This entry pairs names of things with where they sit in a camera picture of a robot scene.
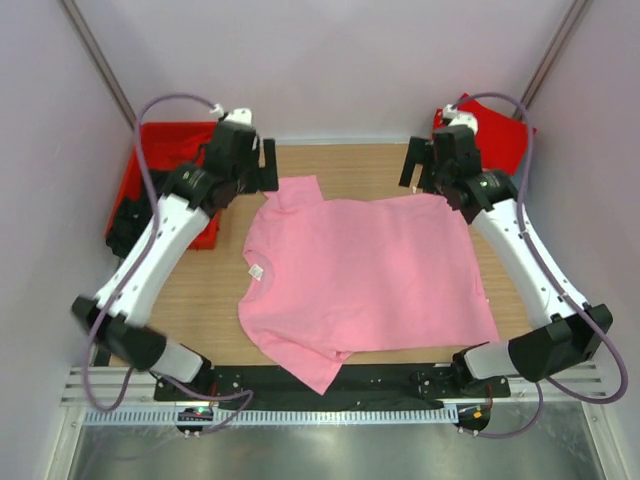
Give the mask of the pink t-shirt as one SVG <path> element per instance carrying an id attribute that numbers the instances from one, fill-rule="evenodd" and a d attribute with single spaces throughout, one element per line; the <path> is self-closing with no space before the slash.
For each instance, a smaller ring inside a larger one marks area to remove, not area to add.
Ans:
<path id="1" fill-rule="evenodd" d="M 360 352 L 499 338 L 465 220 L 431 194 L 327 200 L 281 180 L 249 228 L 240 324 L 260 351 L 322 382 Z"/>

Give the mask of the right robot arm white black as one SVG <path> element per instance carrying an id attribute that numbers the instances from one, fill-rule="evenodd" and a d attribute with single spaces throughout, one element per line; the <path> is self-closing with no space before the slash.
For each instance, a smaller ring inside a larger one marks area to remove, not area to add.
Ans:
<path id="1" fill-rule="evenodd" d="M 613 316 L 589 302 L 567 279 L 542 244 L 518 190 L 500 169 L 484 170 L 475 134 L 467 126 L 436 130 L 430 139 L 410 138 L 400 176 L 409 185 L 415 167 L 418 187 L 446 199 L 492 246 L 525 305 L 530 331 L 502 343 L 468 347 L 453 357 L 452 387 L 472 396 L 490 379 L 518 375 L 530 382 L 580 365 L 601 345 Z"/>

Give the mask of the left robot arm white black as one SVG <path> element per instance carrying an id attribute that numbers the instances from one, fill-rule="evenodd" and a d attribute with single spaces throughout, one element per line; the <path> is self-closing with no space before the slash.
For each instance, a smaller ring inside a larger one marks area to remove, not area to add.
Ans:
<path id="1" fill-rule="evenodd" d="M 177 380 L 189 399 L 212 387 L 211 363 L 148 327 L 152 307 L 184 252 L 221 210 L 241 194 L 278 188 L 275 143 L 260 140 L 246 108 L 223 115 L 202 165 L 183 163 L 170 173 L 152 216 L 111 279 L 72 312 L 95 342 L 140 371 Z"/>

